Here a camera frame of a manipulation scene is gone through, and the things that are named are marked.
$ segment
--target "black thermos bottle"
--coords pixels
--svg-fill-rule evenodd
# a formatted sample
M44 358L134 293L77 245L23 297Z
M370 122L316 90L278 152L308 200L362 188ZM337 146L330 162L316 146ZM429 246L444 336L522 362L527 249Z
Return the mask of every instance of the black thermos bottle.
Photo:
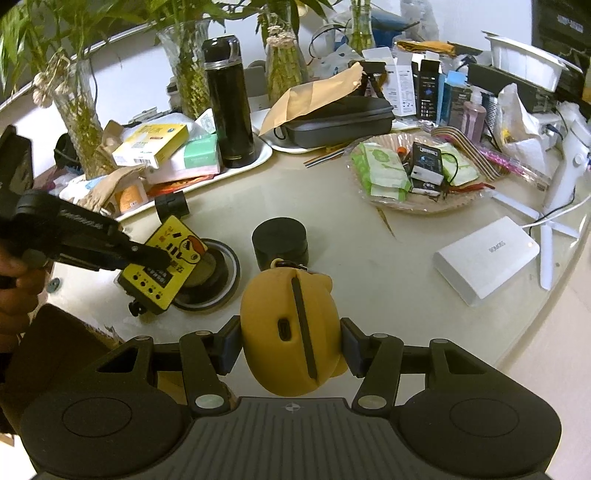
M222 162L226 168L246 167L256 155L240 42L234 35L210 38L203 55Z

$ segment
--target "yellow circuit board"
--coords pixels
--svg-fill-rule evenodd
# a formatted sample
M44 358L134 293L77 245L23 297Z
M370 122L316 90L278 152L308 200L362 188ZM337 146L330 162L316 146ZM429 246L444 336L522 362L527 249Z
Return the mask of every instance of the yellow circuit board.
M165 311L207 251L207 246L175 216L170 216L145 244L166 250L170 265L166 270L155 270L131 264L121 272L119 283L140 303L157 307L149 310ZM145 298L138 298L134 290Z

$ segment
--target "hand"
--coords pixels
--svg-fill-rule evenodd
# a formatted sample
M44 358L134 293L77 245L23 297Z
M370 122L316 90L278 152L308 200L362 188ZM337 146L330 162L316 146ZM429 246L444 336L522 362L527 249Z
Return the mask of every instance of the hand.
M29 270L0 245L0 276L16 278L16 287L0 290L0 352L11 352L18 345L17 334L29 326L29 312L37 308L45 287L45 272Z

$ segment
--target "white cable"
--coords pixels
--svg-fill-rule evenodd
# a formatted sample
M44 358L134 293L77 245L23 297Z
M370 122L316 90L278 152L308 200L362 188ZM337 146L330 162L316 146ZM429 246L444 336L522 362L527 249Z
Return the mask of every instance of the white cable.
M544 223L547 223L547 222L551 222L552 220L555 220L558 217L563 216L566 213L569 213L569 212L572 212L573 210L576 210L581 205L587 203L589 201L589 199L591 199L591 194L587 195L587 198L585 198L585 200L583 200L582 202L579 202L576 205L573 205L572 207L569 207L566 210L563 210L562 212L556 212L555 214L549 216L548 218L545 218L545 219L540 220L540 221L535 222L535 223L530 223L529 225L524 225L521 228L529 228L529 227L533 227L533 226L543 225Z

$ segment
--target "yellow plush toy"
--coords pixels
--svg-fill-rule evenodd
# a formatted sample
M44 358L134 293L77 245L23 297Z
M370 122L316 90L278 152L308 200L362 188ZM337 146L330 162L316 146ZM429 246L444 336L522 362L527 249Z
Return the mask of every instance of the yellow plush toy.
M240 306L252 374L283 397L316 390L347 370L332 280L298 268L270 268L246 287Z

